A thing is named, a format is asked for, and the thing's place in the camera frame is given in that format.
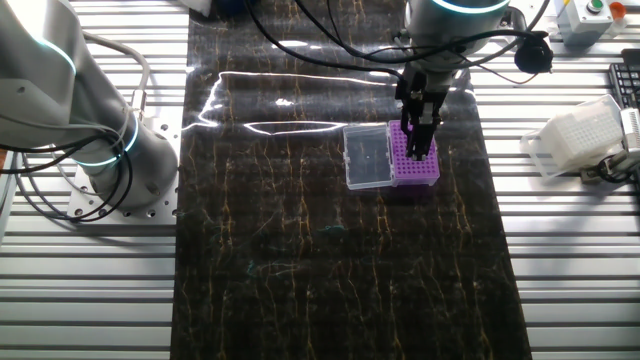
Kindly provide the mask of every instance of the gray cable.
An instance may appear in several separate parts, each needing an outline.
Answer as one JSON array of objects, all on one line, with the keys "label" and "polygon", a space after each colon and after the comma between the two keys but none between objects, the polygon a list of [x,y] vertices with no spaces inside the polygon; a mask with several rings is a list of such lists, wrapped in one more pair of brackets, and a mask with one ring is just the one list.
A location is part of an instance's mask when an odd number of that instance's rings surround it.
[{"label": "gray cable", "polygon": [[149,81],[149,76],[151,75],[151,67],[149,67],[149,63],[147,62],[147,59],[145,59],[144,56],[142,56],[142,54],[128,47],[127,45],[121,44],[117,41],[105,39],[101,36],[93,35],[86,31],[83,31],[82,34],[84,35],[85,39],[91,40],[98,45],[108,47],[110,49],[119,51],[123,54],[131,55],[140,64],[140,66],[142,66],[142,79],[140,79],[140,85],[138,85],[138,90],[144,90],[147,88],[147,82]]}]

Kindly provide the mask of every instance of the black cable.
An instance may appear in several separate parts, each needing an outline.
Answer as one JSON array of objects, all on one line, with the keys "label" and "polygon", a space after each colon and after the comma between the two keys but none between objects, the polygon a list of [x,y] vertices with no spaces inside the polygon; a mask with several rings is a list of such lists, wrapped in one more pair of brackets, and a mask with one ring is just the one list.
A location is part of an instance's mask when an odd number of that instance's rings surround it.
[{"label": "black cable", "polygon": [[596,165],[595,170],[596,170],[596,174],[598,174],[598,176],[600,176],[600,178],[606,182],[610,182],[612,184],[622,184],[624,182],[626,182],[627,180],[629,180],[631,178],[631,173],[626,173],[624,177],[622,178],[617,178],[617,177],[613,177],[611,175],[609,175],[609,171],[607,169],[607,160],[613,158],[614,155],[609,155],[607,157],[605,157],[604,159],[602,159],[598,165]]},{"label": "black cable", "polygon": [[289,55],[291,55],[291,56],[293,56],[293,57],[295,57],[297,59],[300,59],[302,61],[306,61],[306,62],[315,64],[315,65],[326,66],[326,67],[337,68],[337,69],[355,70],[355,71],[367,71],[367,72],[370,72],[370,71],[385,72],[385,73],[391,74],[393,76],[396,76],[398,79],[404,79],[402,77],[402,74],[400,74],[396,70],[387,69],[387,68],[365,67],[365,66],[358,66],[358,65],[345,65],[345,64],[333,63],[333,62],[328,62],[328,61],[322,61],[322,60],[317,60],[317,59],[314,59],[314,58],[310,58],[308,56],[305,56],[305,55],[299,54],[299,53],[297,53],[297,52],[295,52],[293,50],[290,50],[286,46],[280,44],[280,42],[278,40],[276,40],[273,36],[271,36],[271,34],[269,34],[269,32],[267,32],[267,30],[264,28],[264,26],[262,26],[262,24],[260,23],[260,21],[256,17],[255,12],[253,11],[253,6],[249,2],[249,0],[244,0],[244,5],[247,8],[247,11],[249,12],[249,15],[251,16],[251,19],[253,19],[253,22],[256,24],[256,27],[262,33],[262,35],[264,35],[264,37],[267,38],[267,40],[269,40],[277,48],[279,48],[280,50],[284,51],[285,53],[287,53],[287,54],[289,54]]},{"label": "black cable", "polygon": [[119,169],[118,169],[118,177],[116,179],[116,182],[114,184],[113,190],[111,191],[111,193],[109,194],[109,197],[107,197],[107,199],[100,205],[98,206],[96,209],[94,209],[93,211],[82,215],[82,216],[77,216],[77,217],[71,217],[68,216],[66,214],[64,214],[62,211],[60,211],[59,209],[57,209],[53,204],[51,204],[49,201],[46,200],[46,198],[44,197],[44,195],[42,195],[42,193],[40,192],[40,189],[38,188],[38,186],[35,184],[35,182],[33,181],[32,177],[29,175],[27,175],[29,177],[29,180],[31,181],[31,185],[34,189],[34,192],[36,193],[36,195],[38,195],[38,197],[40,197],[40,199],[43,200],[43,202],[45,204],[47,204],[53,211],[55,211],[58,216],[47,213],[46,211],[44,211],[43,209],[41,209],[38,205],[36,205],[33,200],[31,199],[30,196],[27,195],[27,192],[24,188],[24,184],[22,183],[22,179],[18,176],[15,175],[16,178],[16,183],[18,185],[18,188],[20,189],[20,192],[22,194],[22,196],[27,200],[27,202],[36,210],[38,211],[40,214],[42,214],[43,216],[52,219],[52,220],[67,220],[67,221],[71,221],[71,222],[83,222],[83,223],[89,223],[89,222],[95,222],[101,219],[104,219],[105,217],[109,216],[110,214],[112,214],[114,211],[116,211],[118,209],[118,207],[120,205],[122,205],[122,203],[124,202],[124,200],[126,199],[127,195],[129,194],[131,187],[133,185],[133,167],[131,164],[131,159],[129,158],[129,155],[126,152],[122,153],[123,158],[126,160],[127,163],[127,167],[129,170],[129,179],[127,182],[127,187],[124,190],[124,193],[122,194],[122,196],[120,197],[120,199],[111,207],[110,210],[107,210],[106,212],[104,212],[103,214],[100,214],[98,217],[93,218],[93,219],[86,219],[87,217],[95,214],[96,212],[99,212],[100,210],[102,210],[106,205],[108,205],[108,202],[111,201],[111,199],[115,196],[115,194],[117,193],[120,184],[122,182],[122,176],[123,176],[123,162],[120,161],[118,163]]},{"label": "black cable", "polygon": [[48,169],[52,166],[55,166],[56,164],[61,163],[62,161],[64,161],[65,159],[71,157],[71,155],[75,154],[76,152],[80,151],[82,148],[81,147],[76,147],[73,148],[71,150],[69,150],[68,152],[66,152],[64,155],[60,156],[59,158],[50,161],[46,164],[42,164],[42,165],[38,165],[38,166],[34,166],[31,168],[23,168],[23,169],[8,169],[8,170],[0,170],[0,174],[6,174],[6,175],[17,175],[17,174],[30,174],[36,171],[40,171],[40,170],[45,170]]},{"label": "black cable", "polygon": [[345,44],[344,42],[342,42],[340,39],[337,39],[335,36],[333,36],[333,34],[331,34],[331,32],[329,32],[329,30],[327,30],[326,27],[324,27],[319,21],[318,19],[316,19],[313,14],[311,14],[311,12],[309,11],[309,9],[307,9],[307,7],[302,3],[302,0],[294,0],[295,3],[298,5],[298,7],[300,8],[300,10],[302,10],[302,12],[309,18],[309,20],[311,20],[311,22],[313,22],[316,27],[318,27],[318,29],[320,29],[320,31],[322,31],[331,41],[333,41],[334,43],[336,43],[337,45],[341,46],[346,52],[348,52],[350,55],[355,56],[355,57],[359,57],[359,58],[363,58],[369,61],[374,61],[374,62],[378,62],[378,63],[382,63],[382,64],[402,64],[402,63],[407,63],[407,62],[411,62],[411,61],[415,61],[415,60],[422,60],[424,58],[430,57],[430,56],[434,56],[437,55],[439,53],[445,52],[445,51],[449,51],[449,50],[456,50],[455,48],[458,46],[462,46],[462,45],[466,45],[470,42],[474,42],[474,41],[478,41],[478,40],[482,40],[482,39],[486,39],[486,38],[491,38],[494,36],[517,36],[517,37],[526,37],[526,38],[530,38],[533,39],[534,41],[540,41],[541,39],[536,36],[535,34],[528,32],[528,31],[519,31],[519,30],[511,30],[511,29],[503,29],[503,30],[493,30],[493,31],[487,31],[484,33],[480,33],[480,34],[476,34],[473,36],[469,36],[466,37],[464,39],[460,39],[457,41],[453,41],[450,42],[448,44],[436,47],[435,49],[428,51],[428,52],[424,52],[424,53],[418,53],[415,55],[410,55],[410,56],[406,56],[403,58],[397,58],[397,59],[382,59],[382,58],[377,58],[374,57],[373,55],[369,55],[369,54],[365,54],[347,44]]},{"label": "black cable", "polygon": [[340,31],[338,31],[338,25],[336,25],[336,21],[333,19],[333,12],[331,11],[331,0],[327,0],[327,11],[329,12],[329,19],[331,20],[331,25],[333,25],[333,30],[336,32],[336,36],[338,40],[342,43],[342,37],[340,36]]},{"label": "black cable", "polygon": [[[29,165],[29,162],[27,160],[27,156],[25,154],[22,154],[22,159],[24,162],[25,166]],[[98,206],[97,208],[95,208],[94,210],[90,211],[87,214],[83,214],[83,215],[79,215],[77,217],[71,217],[68,216],[67,214],[63,213],[62,211],[60,211],[59,209],[57,209],[53,204],[51,204],[40,192],[40,189],[38,188],[38,185],[36,184],[35,180],[33,179],[33,176],[31,176],[31,174],[26,174],[26,176],[29,179],[29,182],[31,183],[31,186],[33,187],[33,191],[36,193],[36,195],[38,195],[38,197],[40,197],[40,199],[42,199],[42,201],[49,206],[49,208],[51,208],[51,210],[53,210],[55,213],[57,213],[58,215],[61,216],[61,218],[56,219],[56,220],[69,220],[69,221],[81,221],[82,219],[86,219],[89,216],[99,212],[100,210],[102,210],[105,206],[107,206],[109,204],[109,201],[111,201],[111,199],[113,199],[113,197],[116,195],[116,191],[118,186],[120,185],[120,183],[122,182],[122,169],[119,168],[118,169],[118,177],[116,178],[116,186],[113,188],[113,190],[111,191],[111,193],[109,193],[109,196],[107,197],[107,199],[104,200],[104,202],[102,204],[100,204],[100,206]]]},{"label": "black cable", "polygon": [[64,151],[64,150],[76,148],[78,146],[86,146],[90,142],[93,142],[99,139],[109,138],[110,136],[113,136],[113,135],[114,134],[104,132],[97,135],[89,136],[85,139],[78,140],[76,142],[73,142],[67,145],[60,145],[56,147],[48,147],[48,148],[41,148],[41,149],[21,148],[21,147],[9,146],[9,145],[3,145],[3,144],[0,144],[0,149],[13,151],[13,152],[20,152],[25,154],[47,154],[55,151]]},{"label": "black cable", "polygon": [[[466,62],[471,62],[471,61],[469,61],[469,59],[467,59],[462,54],[458,54],[458,53],[454,53],[454,54],[458,55],[459,57],[461,57]],[[509,79],[506,76],[503,76],[502,74],[498,73],[497,71],[489,69],[488,67],[485,67],[485,66],[482,66],[482,65],[476,65],[476,66],[481,68],[484,71],[488,71],[488,72],[490,72],[490,73],[492,73],[492,74],[494,74],[494,75],[496,75],[496,76],[498,76],[498,77],[500,77],[500,78],[502,78],[502,79],[504,79],[504,80],[506,80],[506,81],[508,81],[510,83],[516,84],[516,85],[524,85],[524,84],[530,82],[531,80],[535,79],[536,76],[538,76],[538,74],[534,74],[532,77],[530,77],[529,79],[527,79],[525,81],[515,81],[515,80]]]}]

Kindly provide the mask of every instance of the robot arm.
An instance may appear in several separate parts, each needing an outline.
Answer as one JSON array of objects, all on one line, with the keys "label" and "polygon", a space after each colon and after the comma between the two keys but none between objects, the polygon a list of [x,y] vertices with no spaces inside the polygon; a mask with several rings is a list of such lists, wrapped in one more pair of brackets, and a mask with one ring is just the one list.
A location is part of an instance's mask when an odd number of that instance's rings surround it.
[{"label": "robot arm", "polygon": [[[430,48],[497,29],[508,5],[509,0],[408,0],[406,35],[411,47],[418,49],[416,53],[428,52]],[[521,70],[538,73],[551,69],[553,53],[544,36],[541,33],[539,42],[527,40],[520,47],[516,60],[521,58]],[[488,40],[468,42],[406,63],[396,99],[403,103],[401,127],[408,137],[407,157],[423,160],[429,154],[433,134],[441,122],[440,108],[453,80],[452,69],[462,65],[466,56],[480,50]]]},{"label": "robot arm", "polygon": [[[172,185],[175,152],[138,121],[96,64],[67,0],[0,0],[0,50],[0,144],[66,145],[109,129],[120,134],[135,170],[123,208],[148,205]],[[96,192],[124,188],[112,144],[94,141],[72,158]]]}]

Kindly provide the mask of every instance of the mounting plate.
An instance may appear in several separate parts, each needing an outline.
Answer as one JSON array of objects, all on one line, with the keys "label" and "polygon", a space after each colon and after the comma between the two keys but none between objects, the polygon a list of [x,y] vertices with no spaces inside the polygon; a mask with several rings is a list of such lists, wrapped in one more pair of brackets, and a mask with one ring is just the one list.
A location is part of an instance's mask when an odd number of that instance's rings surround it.
[{"label": "mounting plate", "polygon": [[[162,134],[171,147],[180,155],[180,127],[173,126],[173,129],[167,124],[167,121],[163,121],[161,118],[147,118],[143,121],[143,126]],[[150,206],[135,210],[135,211],[121,211],[116,210],[104,219],[86,223],[83,226],[91,225],[171,225],[176,224],[176,215],[178,213],[178,179],[179,175],[176,172],[175,179],[172,186],[167,192],[162,195],[157,202]],[[84,173],[82,168],[78,166],[76,171],[74,183],[81,189],[92,190],[89,177]],[[78,216],[86,214],[101,204],[102,200],[97,196],[89,196],[81,193],[80,191],[71,190],[71,198],[69,200],[68,214],[69,216]],[[105,206],[106,211],[111,209],[111,206]]]}]

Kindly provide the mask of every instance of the metal frame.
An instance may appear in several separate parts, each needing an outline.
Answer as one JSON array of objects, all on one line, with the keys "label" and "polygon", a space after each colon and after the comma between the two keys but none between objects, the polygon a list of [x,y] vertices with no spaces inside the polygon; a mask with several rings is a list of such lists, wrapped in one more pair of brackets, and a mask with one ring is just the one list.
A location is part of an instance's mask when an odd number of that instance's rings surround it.
[{"label": "metal frame", "polygon": [[[619,39],[602,41],[585,56],[570,54],[553,40],[558,55],[553,75],[514,88],[480,69],[471,71],[536,360],[640,359],[636,189],[624,186],[602,197],[577,178],[544,185],[518,144],[556,111],[609,92],[609,64],[622,62],[621,49],[640,48],[640,7],[635,0],[625,3],[636,7]],[[179,127],[187,12],[174,0],[73,5],[87,30],[150,55],[154,76],[147,115],[154,118],[152,126]],[[530,20],[539,0],[512,5]],[[540,29],[549,25],[543,21]],[[477,56],[503,44],[491,43]],[[107,49],[90,50],[128,98],[139,67]],[[489,66],[514,79],[526,76],[509,55]],[[39,164],[48,158],[30,160]],[[73,163],[63,167],[74,174]],[[64,209],[71,190],[56,171],[45,171],[36,181]],[[171,226],[67,229],[16,196],[0,246],[0,359],[168,359],[173,231]]]}]

